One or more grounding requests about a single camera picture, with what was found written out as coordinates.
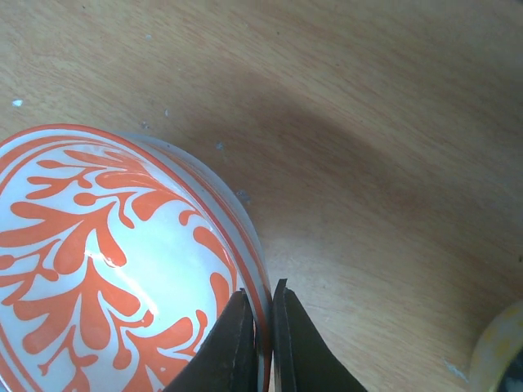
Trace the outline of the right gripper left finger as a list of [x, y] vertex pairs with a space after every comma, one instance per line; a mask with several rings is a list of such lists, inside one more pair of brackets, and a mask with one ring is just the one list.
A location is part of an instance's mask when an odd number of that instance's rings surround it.
[[167, 392], [255, 391], [257, 349], [253, 314], [243, 289], [235, 292], [198, 353], [164, 388]]

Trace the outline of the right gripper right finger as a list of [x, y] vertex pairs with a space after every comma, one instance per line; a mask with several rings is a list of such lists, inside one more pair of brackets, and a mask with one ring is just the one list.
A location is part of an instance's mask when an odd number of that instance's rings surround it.
[[276, 391], [364, 391], [326, 345], [287, 280], [278, 281], [272, 305]]

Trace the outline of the orange floral patterned bowl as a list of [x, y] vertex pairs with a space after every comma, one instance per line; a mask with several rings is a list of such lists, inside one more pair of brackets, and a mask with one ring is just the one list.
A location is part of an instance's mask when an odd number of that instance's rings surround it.
[[34, 127], [1, 143], [1, 388], [160, 391], [230, 297], [270, 379], [262, 245], [229, 187], [152, 136]]

